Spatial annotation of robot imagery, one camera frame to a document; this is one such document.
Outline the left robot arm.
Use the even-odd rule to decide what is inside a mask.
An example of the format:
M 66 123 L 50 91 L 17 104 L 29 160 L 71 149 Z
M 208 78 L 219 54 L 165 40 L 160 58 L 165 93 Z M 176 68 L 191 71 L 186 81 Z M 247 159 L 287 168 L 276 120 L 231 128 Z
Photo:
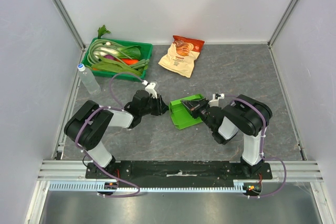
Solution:
M 64 133 L 95 164 L 106 168 L 115 162 L 101 140 L 108 127 L 132 129 L 140 124 L 143 116 L 160 116 L 168 108 L 160 94 L 154 97 L 145 90 L 138 90 L 124 109 L 103 107 L 88 100 L 66 123 Z

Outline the green paper box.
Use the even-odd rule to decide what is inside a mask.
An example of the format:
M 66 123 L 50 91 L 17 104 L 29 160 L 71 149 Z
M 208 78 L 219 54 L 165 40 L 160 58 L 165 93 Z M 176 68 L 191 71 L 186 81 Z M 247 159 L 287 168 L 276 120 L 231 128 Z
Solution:
M 201 94 L 191 95 L 184 97 L 178 100 L 171 101 L 169 104 L 169 112 L 171 120 L 174 126 L 179 129 L 185 129 L 187 127 L 202 123 L 201 118 L 193 118 L 181 103 L 182 100 L 198 100 L 203 99 L 204 97 Z

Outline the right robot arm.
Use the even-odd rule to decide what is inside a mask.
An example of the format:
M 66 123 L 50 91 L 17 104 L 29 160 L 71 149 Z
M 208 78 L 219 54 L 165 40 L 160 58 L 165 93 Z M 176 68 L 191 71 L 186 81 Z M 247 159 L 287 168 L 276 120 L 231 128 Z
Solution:
M 193 118 L 200 118 L 207 125 L 219 144 L 227 144 L 239 131 L 243 133 L 244 150 L 237 171 L 251 177 L 265 163 L 263 143 L 272 111 L 264 103 L 243 94 L 233 97 L 229 105 L 221 108 L 219 100 L 224 97 L 223 93 L 215 93 L 211 100 L 183 99 L 181 103 Z

